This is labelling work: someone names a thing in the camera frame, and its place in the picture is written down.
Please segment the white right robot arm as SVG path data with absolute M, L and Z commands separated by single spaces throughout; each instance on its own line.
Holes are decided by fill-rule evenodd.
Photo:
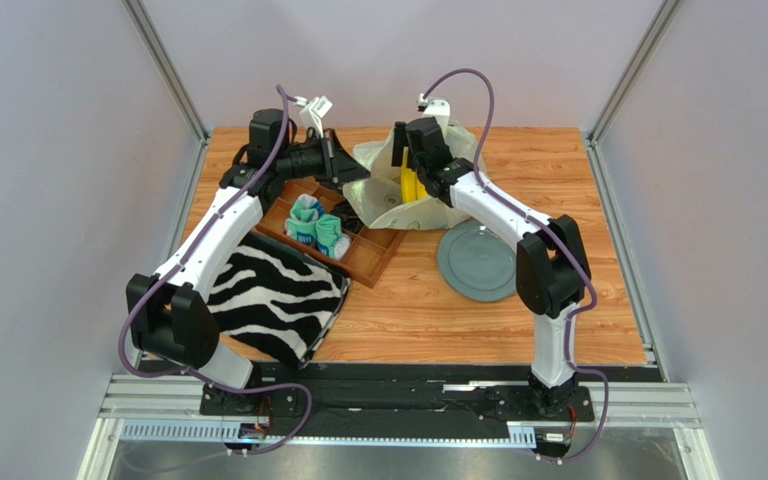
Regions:
M 452 154 L 433 118 L 396 123 L 394 138 L 430 197 L 481 222 L 514 253 L 517 294 L 533 314 L 532 380 L 550 392 L 573 385 L 575 321 L 596 305 L 583 302 L 596 291 L 576 221 L 543 215 L 498 189 L 476 163 Z

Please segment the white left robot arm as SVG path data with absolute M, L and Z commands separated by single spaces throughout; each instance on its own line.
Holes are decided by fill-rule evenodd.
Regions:
M 330 105 L 325 97 L 303 104 L 306 138 L 294 139 L 287 111 L 257 111 L 248 142 L 224 173 L 214 200 L 182 246 L 150 275 L 134 275 L 126 287 L 129 314 L 122 340 L 172 362 L 224 390 L 244 389 L 254 366 L 220 339 L 205 291 L 240 241 L 264 218 L 287 181 L 313 177 L 340 187 L 365 179 L 368 170 L 323 125 Z

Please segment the yellow banana bunch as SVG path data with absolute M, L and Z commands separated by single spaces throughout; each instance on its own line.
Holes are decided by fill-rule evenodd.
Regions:
M 400 165 L 400 186 L 402 203 L 407 204 L 424 199 L 427 196 L 424 185 L 419 181 L 417 173 L 408 166 L 409 150 L 405 149 Z

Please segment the pale green plastic bag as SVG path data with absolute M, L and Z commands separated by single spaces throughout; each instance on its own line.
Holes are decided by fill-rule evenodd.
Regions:
M 355 160 L 370 176 L 345 184 L 342 193 L 363 224 L 370 229 L 438 230 L 467 220 L 467 214 L 432 197 L 402 200 L 400 171 L 391 165 L 393 137 L 390 133 L 384 140 L 354 147 Z

